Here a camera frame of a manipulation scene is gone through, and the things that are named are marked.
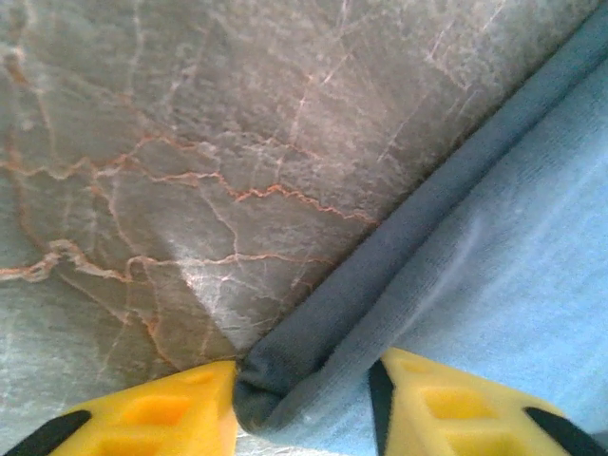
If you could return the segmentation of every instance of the light blue fabric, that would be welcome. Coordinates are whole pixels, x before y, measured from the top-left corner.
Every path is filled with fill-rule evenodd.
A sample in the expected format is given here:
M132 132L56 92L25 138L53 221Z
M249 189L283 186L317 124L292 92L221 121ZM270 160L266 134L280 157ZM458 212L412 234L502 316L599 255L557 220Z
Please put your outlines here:
M608 428L608 6L249 353L235 409L280 443L374 454L390 345Z

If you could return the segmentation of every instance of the blue towel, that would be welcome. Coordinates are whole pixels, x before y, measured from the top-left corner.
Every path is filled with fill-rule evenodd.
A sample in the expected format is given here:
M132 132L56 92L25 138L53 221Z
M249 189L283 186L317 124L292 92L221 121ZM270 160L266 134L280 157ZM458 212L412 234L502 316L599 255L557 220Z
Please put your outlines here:
M254 346L237 417L375 454L367 371L389 346L608 428L608 5Z

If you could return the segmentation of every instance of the yellow plastic part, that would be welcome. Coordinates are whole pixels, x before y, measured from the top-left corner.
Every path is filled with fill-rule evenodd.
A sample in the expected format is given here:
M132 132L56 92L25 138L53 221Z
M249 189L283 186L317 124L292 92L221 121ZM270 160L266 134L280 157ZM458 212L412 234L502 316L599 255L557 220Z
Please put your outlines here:
M231 456L236 366L219 361L85 402L92 418L52 456Z
M524 394L389 349L394 385L386 456L569 456L523 411L560 411Z

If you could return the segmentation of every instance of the marble surface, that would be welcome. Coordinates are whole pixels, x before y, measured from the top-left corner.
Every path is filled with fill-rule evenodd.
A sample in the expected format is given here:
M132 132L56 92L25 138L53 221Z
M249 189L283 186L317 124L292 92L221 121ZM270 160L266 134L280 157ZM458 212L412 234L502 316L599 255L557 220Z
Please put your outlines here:
M246 352L598 2L1 0L0 451Z

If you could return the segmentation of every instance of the black rubber tip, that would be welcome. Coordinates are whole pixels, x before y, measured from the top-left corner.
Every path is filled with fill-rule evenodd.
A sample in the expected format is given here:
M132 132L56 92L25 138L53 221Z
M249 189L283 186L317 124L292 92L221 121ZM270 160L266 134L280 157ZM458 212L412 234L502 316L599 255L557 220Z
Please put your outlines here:
M84 423L91 419L88 410L77 410L47 421L4 456L48 456Z
M524 411L572 456L608 456L608 451L589 434L565 418L540 408L528 407Z
M370 369L370 396L379 456L383 456L387 451L393 390L394 385L390 381L384 364L380 360L376 361Z

